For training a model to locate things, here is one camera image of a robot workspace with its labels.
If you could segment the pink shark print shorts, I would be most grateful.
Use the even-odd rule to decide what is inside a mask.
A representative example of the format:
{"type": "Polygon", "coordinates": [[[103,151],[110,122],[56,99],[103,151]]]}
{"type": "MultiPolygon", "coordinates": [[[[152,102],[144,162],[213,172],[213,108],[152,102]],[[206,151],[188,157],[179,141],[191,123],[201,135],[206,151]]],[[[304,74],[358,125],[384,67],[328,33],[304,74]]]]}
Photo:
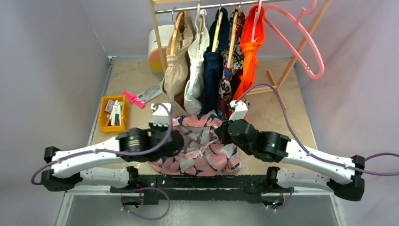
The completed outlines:
{"type": "Polygon", "coordinates": [[[173,119],[173,129],[184,139],[181,151],[149,165],[158,173],[173,176],[212,177],[220,172],[237,173],[242,163],[234,144],[224,145],[215,133],[223,121],[215,111],[173,119]]]}

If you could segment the navy shorts on hanger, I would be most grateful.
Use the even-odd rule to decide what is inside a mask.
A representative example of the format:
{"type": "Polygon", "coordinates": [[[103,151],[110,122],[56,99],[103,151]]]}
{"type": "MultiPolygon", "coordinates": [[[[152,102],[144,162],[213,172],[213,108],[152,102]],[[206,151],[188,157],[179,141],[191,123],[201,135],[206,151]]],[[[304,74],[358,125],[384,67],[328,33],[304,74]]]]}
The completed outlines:
{"type": "Polygon", "coordinates": [[[204,89],[202,92],[202,108],[200,113],[217,110],[218,85],[223,74],[223,57],[221,52],[228,48],[230,23],[228,11],[220,8],[215,21],[209,28],[209,47],[204,53],[204,89]]]}

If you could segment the orange hanger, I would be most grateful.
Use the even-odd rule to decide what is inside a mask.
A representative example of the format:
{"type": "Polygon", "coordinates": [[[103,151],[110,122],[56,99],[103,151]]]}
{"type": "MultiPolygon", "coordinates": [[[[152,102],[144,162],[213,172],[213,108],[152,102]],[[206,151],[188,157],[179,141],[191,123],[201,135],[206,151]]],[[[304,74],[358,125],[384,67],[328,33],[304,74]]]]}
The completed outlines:
{"type": "Polygon", "coordinates": [[[184,17],[184,12],[179,12],[176,17],[174,31],[172,33],[172,41],[170,46],[170,55],[174,55],[176,51],[177,37],[180,30],[180,22],[184,17]]]}

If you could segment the patterned shorts on hanger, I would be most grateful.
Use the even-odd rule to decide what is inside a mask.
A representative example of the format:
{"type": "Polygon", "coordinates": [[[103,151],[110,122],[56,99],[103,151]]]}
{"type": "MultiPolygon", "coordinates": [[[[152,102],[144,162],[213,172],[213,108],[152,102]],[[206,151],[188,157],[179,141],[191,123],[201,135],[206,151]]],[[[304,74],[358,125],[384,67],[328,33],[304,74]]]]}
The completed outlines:
{"type": "Polygon", "coordinates": [[[222,118],[230,116],[228,104],[240,84],[239,76],[243,72],[244,54],[239,47],[240,37],[246,16],[242,8],[235,8],[229,20],[230,33],[228,47],[221,51],[223,57],[223,74],[218,85],[217,115],[222,118]]]}

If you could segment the round drawer cabinet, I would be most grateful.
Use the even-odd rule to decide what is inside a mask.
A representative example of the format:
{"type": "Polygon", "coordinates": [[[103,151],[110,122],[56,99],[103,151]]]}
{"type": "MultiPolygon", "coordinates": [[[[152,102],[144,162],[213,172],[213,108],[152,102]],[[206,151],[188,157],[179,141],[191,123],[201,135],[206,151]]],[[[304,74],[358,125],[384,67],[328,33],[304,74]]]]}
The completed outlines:
{"type": "MultiPolygon", "coordinates": [[[[166,61],[166,49],[168,47],[170,38],[172,37],[174,25],[161,25],[158,26],[158,30],[160,33],[160,44],[163,51],[164,61],[166,61]]],[[[151,30],[148,37],[148,65],[151,72],[162,79],[164,74],[154,29],[151,30]]]]}

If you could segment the wooden clothes rack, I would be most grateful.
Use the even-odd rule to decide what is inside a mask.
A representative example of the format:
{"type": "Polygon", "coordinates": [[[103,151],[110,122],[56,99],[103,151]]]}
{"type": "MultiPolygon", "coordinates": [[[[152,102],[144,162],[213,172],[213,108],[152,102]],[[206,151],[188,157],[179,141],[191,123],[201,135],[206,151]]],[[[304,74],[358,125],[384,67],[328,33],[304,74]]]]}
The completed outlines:
{"type": "MultiPolygon", "coordinates": [[[[261,4],[262,2],[264,2],[265,0],[259,0],[258,1],[258,10],[260,10],[261,8],[261,4]]],[[[279,0],[266,0],[267,2],[277,2],[279,0]]],[[[164,5],[164,4],[173,4],[173,3],[181,3],[181,2],[194,2],[194,0],[148,0],[149,3],[149,7],[150,7],[150,11],[151,11],[151,15],[152,15],[152,22],[153,22],[153,26],[154,26],[154,31],[155,31],[155,36],[156,36],[156,43],[158,45],[158,50],[162,51],[162,46],[160,43],[160,33],[158,30],[158,24],[157,24],[157,18],[156,18],[156,14],[163,14],[163,13],[168,13],[168,12],[172,12],[172,22],[174,21],[174,16],[173,13],[174,12],[179,12],[179,15],[177,16],[176,22],[173,22],[175,24],[174,26],[174,31],[173,31],[173,40],[176,39],[176,33],[180,24],[180,20],[182,15],[180,15],[180,12],[183,11],[188,11],[188,10],[194,10],[197,9],[197,13],[199,14],[200,9],[205,9],[205,8],[216,8],[218,6],[237,6],[237,5],[241,5],[241,3],[231,3],[231,4],[220,4],[220,5],[205,5],[205,6],[201,6],[201,0],[197,0],[198,4],[196,7],[188,7],[188,8],[173,8],[171,10],[160,10],[160,11],[155,11],[154,9],[154,5],[164,5]]],[[[256,3],[256,1],[246,1],[243,3],[243,5],[248,5],[248,4],[254,4],[256,3]]],[[[331,3],[331,0],[324,0],[320,6],[320,8],[318,9],[316,15],[313,17],[313,20],[310,24],[310,26],[308,27],[308,29],[305,29],[304,26],[301,24],[301,19],[304,15],[308,15],[311,14],[316,6],[317,6],[317,0],[312,0],[311,2],[311,6],[306,9],[306,8],[302,8],[301,11],[299,12],[298,16],[293,16],[291,15],[289,12],[287,12],[286,10],[284,10],[283,8],[273,5],[273,4],[266,4],[264,6],[265,9],[265,13],[267,9],[272,9],[274,11],[277,11],[279,13],[281,13],[283,16],[285,16],[286,18],[288,18],[296,27],[297,29],[302,33],[303,38],[301,39],[299,45],[297,46],[297,48],[294,48],[292,46],[292,44],[287,40],[287,38],[279,31],[279,29],[272,24],[269,19],[266,18],[266,14],[261,17],[261,19],[263,19],[264,22],[266,22],[269,27],[280,37],[280,39],[286,44],[286,46],[291,50],[291,52],[293,53],[293,56],[291,57],[291,60],[289,61],[287,67],[285,68],[283,74],[281,75],[278,83],[276,85],[274,85],[273,87],[278,89],[280,88],[281,84],[283,83],[283,81],[286,78],[286,75],[288,74],[288,72],[290,71],[290,69],[292,68],[292,66],[294,65],[294,63],[296,61],[299,61],[300,64],[302,65],[302,67],[304,68],[304,70],[307,72],[307,74],[309,75],[309,77],[311,79],[319,79],[320,77],[322,77],[322,75],[325,72],[325,65],[323,63],[322,60],[322,56],[314,42],[314,40],[311,37],[311,34],[313,33],[314,29],[317,27],[320,19],[322,18],[322,16],[324,15],[325,11],[327,10],[327,8],[329,7],[331,3]],[[303,59],[303,57],[301,56],[301,52],[303,50],[303,48],[305,47],[305,44],[309,43],[309,46],[311,47],[316,60],[318,62],[318,66],[319,66],[319,72],[318,73],[314,73],[310,67],[308,66],[308,64],[306,63],[306,61],[303,59]]],[[[229,50],[229,58],[228,58],[228,66],[230,66],[231,64],[231,60],[232,60],[232,54],[233,54],[233,50],[234,50],[234,43],[236,41],[236,22],[237,22],[237,13],[235,13],[234,15],[234,20],[233,20],[233,27],[232,27],[232,35],[231,35],[231,41],[230,41],[230,50],[229,50]]],[[[223,17],[223,13],[220,12],[218,15],[218,19],[217,19],[217,25],[216,25],[216,29],[215,29],[215,35],[214,35],[214,41],[213,41],[213,45],[212,45],[212,51],[216,50],[216,40],[218,38],[219,35],[219,30],[220,30],[220,22],[221,19],[223,17]]]]}

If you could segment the beige shorts on hanger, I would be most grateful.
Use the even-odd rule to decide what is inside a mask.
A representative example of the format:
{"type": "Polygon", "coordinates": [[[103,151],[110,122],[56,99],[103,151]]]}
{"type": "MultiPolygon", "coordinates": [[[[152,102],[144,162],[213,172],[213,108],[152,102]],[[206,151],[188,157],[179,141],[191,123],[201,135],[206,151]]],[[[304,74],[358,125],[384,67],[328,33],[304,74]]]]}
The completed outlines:
{"type": "Polygon", "coordinates": [[[170,55],[172,37],[166,49],[167,68],[161,85],[163,94],[172,105],[172,115],[186,116],[184,89],[189,77],[188,47],[193,43],[195,35],[191,12],[184,11],[179,28],[175,54],[170,55]]]}

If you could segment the printed flat package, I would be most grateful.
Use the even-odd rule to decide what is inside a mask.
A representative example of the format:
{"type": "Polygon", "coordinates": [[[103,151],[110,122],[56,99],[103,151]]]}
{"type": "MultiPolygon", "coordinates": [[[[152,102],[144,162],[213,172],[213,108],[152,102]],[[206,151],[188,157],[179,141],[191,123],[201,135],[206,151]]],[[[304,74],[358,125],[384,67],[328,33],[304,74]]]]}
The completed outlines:
{"type": "Polygon", "coordinates": [[[161,82],[138,94],[137,99],[142,103],[147,103],[155,97],[159,96],[160,94],[162,94],[161,82]]]}

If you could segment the orange shorts on hanger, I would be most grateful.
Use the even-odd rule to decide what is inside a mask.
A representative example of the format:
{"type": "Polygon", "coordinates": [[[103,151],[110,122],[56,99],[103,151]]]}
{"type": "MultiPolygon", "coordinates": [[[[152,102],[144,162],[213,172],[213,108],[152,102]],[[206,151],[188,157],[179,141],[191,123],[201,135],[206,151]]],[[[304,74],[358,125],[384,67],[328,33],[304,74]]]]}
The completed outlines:
{"type": "Polygon", "coordinates": [[[257,66],[256,52],[264,41],[264,24],[262,22],[264,13],[263,7],[259,8],[258,5],[254,5],[243,25],[239,44],[241,52],[244,54],[243,73],[239,77],[240,84],[234,93],[234,100],[238,100],[253,85],[257,66]]]}

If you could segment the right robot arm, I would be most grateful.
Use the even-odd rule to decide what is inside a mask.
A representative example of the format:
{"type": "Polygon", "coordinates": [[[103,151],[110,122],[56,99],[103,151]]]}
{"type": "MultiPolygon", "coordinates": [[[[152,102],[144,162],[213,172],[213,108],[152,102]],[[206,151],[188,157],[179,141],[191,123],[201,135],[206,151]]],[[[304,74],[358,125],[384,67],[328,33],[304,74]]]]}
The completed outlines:
{"type": "Polygon", "coordinates": [[[263,162],[291,164],[305,168],[292,171],[269,167],[268,184],[277,188],[308,187],[333,192],[335,196],[358,202],[365,191],[362,173],[365,158],[360,155],[339,157],[306,147],[288,136],[272,131],[258,131],[245,120],[225,121],[215,129],[222,144],[234,144],[247,155],[263,162]]]}

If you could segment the pink plastic clip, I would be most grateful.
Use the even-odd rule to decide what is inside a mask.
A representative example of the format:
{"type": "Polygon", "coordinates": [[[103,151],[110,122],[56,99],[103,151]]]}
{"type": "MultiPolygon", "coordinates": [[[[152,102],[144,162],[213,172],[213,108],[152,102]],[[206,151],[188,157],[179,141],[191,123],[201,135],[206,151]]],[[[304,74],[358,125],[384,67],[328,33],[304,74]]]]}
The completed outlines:
{"type": "Polygon", "coordinates": [[[129,103],[134,104],[141,109],[145,108],[145,104],[143,102],[141,102],[136,95],[132,95],[127,91],[124,91],[122,94],[126,97],[126,99],[129,101],[129,103]]]}

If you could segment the white shorts on hanger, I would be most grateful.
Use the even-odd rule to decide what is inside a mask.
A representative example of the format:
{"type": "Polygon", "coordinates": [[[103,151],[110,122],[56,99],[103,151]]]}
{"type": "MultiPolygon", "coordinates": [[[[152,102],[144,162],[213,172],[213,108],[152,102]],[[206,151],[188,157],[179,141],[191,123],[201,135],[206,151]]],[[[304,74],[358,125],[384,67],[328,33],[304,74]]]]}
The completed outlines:
{"type": "Polygon", "coordinates": [[[184,108],[189,115],[197,115],[202,109],[200,96],[204,90],[204,53],[210,45],[207,28],[207,11],[202,9],[195,20],[196,35],[188,47],[190,75],[184,90],[184,108]]]}

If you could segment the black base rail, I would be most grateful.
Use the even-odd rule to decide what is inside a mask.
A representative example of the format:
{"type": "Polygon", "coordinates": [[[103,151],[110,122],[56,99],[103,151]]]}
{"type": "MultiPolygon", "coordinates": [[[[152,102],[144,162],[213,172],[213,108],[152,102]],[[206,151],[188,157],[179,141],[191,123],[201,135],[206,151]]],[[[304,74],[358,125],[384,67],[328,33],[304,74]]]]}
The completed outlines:
{"type": "Polygon", "coordinates": [[[279,187],[265,175],[219,175],[185,177],[140,175],[124,188],[110,188],[111,193],[142,194],[145,205],[171,201],[245,201],[251,204],[273,204],[268,198],[289,195],[292,188],[279,187]]]}

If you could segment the yellow plastic bin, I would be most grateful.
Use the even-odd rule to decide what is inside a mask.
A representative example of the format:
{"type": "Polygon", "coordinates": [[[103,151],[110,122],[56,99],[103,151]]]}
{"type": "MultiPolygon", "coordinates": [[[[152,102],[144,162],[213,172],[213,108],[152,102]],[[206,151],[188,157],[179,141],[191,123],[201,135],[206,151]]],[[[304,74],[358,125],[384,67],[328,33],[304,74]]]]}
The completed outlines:
{"type": "Polygon", "coordinates": [[[97,118],[102,133],[124,132],[127,130],[129,105],[124,95],[101,98],[97,118]]]}

